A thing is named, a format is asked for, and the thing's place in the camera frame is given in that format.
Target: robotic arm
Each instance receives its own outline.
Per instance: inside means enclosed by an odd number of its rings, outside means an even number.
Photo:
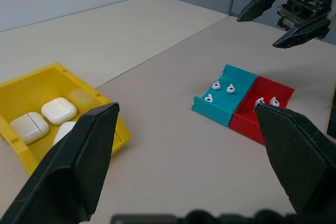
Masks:
[[[240,12],[237,21],[252,21],[270,9],[275,0],[252,0]],[[323,39],[336,19],[336,0],[287,0],[278,8],[278,26],[287,32],[273,43],[290,48],[313,38]]]

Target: beige table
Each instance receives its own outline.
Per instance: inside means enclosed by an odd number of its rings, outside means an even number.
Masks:
[[[193,96],[231,63],[295,88],[288,107],[324,131],[336,47],[314,40],[273,48],[281,35],[227,17],[100,86],[120,103],[132,140],[112,158],[91,222],[109,223],[117,212],[185,215],[195,208],[215,215],[252,215],[260,208],[293,212],[265,148],[191,110]],[[2,212],[25,181],[19,161],[9,162],[12,184],[1,188]]]
[[[128,0],[0,33],[0,82],[59,62],[93,87],[226,17],[177,0]]]

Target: yellow tray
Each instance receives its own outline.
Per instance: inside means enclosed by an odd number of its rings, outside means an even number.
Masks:
[[[11,145],[29,175],[52,147],[59,125],[53,125],[45,119],[49,124],[49,132],[26,145],[9,122],[28,112],[41,114],[42,106],[57,97],[64,97],[76,106],[78,112],[72,121],[78,120],[94,107],[110,103],[107,97],[58,63],[0,84],[0,138]],[[118,117],[112,153],[130,138],[127,128]]]

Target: teal brick-patterned box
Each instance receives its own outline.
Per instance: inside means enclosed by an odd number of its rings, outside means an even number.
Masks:
[[[192,110],[228,127],[233,113],[256,78],[257,75],[254,73],[227,64],[218,80],[221,89],[214,90],[210,87],[202,97],[195,96]],[[235,87],[233,94],[226,92],[230,84]],[[205,100],[209,94],[212,95],[213,103]]]

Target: white earbud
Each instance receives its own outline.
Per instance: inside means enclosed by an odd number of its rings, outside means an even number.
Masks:
[[[226,88],[226,92],[229,94],[233,94],[234,92],[236,92],[236,89],[235,87],[233,87],[232,83]]]
[[[212,98],[211,94],[208,94],[208,96],[206,98],[204,98],[204,100],[207,101],[207,102],[210,102],[210,103],[214,102],[214,99]]]
[[[213,90],[220,90],[221,88],[221,85],[219,83],[219,81],[216,81],[214,84],[212,84],[212,87],[211,87]]]
[[[280,102],[277,100],[276,97],[273,97],[270,101],[269,101],[270,105],[273,105],[275,107],[279,107],[280,106]]]
[[[265,102],[264,102],[264,98],[263,98],[263,97],[260,97],[259,99],[257,99],[257,101],[256,101],[255,104],[257,104],[257,103],[263,103],[263,104],[265,104]]]

